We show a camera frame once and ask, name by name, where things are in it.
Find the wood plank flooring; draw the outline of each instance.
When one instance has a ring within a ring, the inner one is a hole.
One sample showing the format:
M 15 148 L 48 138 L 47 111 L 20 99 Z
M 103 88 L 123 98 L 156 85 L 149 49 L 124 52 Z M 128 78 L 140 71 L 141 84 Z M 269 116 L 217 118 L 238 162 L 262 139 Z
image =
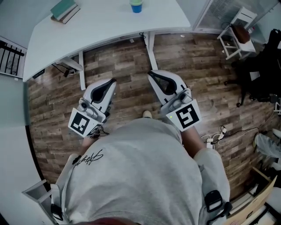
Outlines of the wood plank flooring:
M 112 115 L 104 126 L 109 133 L 140 118 L 144 110 L 150 110 L 154 118 L 160 118 L 160 103 L 147 78 L 150 63 L 145 44 L 141 38 L 134 40 L 134 43 L 126 40 L 84 53 L 86 85 L 112 77 L 118 82 Z M 251 102 L 248 97 L 242 107 L 236 107 L 240 87 L 223 84 L 236 75 L 222 50 L 215 35 L 155 37 L 154 53 L 159 69 L 180 75 L 198 101 L 203 117 L 197 126 L 201 135 L 219 133 L 221 125 L 229 134 L 258 127 L 273 111 L 272 104 Z M 29 81 L 30 132 L 40 168 L 49 182 L 56 182 L 69 155 L 77 152 L 80 146 L 81 137 L 67 125 L 72 108 L 78 105 L 82 95 L 79 76 L 65 78 L 52 66 L 44 75 Z M 260 129 L 272 127 L 280 128 L 280 119 L 275 114 Z M 221 141 L 223 146 L 216 144 L 231 185 L 231 198 L 243 192 L 252 166 L 262 159 L 267 163 L 271 161 L 254 152 L 251 143 L 256 132 L 257 129 L 235 139 L 241 132 Z

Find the gray t-shirt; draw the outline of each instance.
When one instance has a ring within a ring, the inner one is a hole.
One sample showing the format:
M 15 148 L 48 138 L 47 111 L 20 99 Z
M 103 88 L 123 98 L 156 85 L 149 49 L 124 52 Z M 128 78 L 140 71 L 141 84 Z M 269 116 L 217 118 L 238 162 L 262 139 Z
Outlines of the gray t-shirt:
M 210 215 L 202 169 L 228 201 L 229 183 L 215 150 L 202 149 L 192 159 L 173 126 L 134 120 L 99 139 L 77 162 L 66 213 L 72 223 L 123 217 L 141 225 L 205 225 Z

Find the white desk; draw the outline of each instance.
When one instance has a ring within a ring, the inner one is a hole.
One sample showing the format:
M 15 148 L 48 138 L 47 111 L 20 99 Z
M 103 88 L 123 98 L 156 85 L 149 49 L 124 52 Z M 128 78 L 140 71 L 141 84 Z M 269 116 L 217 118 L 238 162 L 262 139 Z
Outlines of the white desk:
M 157 69 L 153 54 L 155 31 L 190 26 L 176 0 L 144 0 L 143 10 L 132 12 L 129 0 L 76 0 L 81 9 L 67 24 L 54 22 L 50 16 L 33 30 L 23 81 L 27 81 L 52 63 L 61 61 L 81 70 L 84 90 L 83 50 L 114 38 L 144 32 L 152 69 Z M 79 64 L 68 56 L 79 52 Z

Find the brown bag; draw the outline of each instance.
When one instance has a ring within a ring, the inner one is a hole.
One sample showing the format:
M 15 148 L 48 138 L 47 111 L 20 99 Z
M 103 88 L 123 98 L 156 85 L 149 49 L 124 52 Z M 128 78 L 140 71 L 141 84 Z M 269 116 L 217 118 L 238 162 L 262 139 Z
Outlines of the brown bag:
M 250 41 L 250 35 L 242 25 L 232 25 L 231 27 L 240 43 L 245 44 Z

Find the book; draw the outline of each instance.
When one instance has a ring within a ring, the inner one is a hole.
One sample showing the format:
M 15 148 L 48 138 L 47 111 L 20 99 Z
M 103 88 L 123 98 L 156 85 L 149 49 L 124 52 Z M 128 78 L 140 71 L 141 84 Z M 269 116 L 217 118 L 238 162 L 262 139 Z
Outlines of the book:
M 61 0 L 51 9 L 51 13 L 57 20 L 60 20 L 76 6 L 77 4 L 74 0 Z
M 54 15 L 52 15 L 51 20 L 66 24 L 78 11 L 80 10 L 79 6 L 76 6 L 71 12 L 65 15 L 62 19 L 57 20 Z

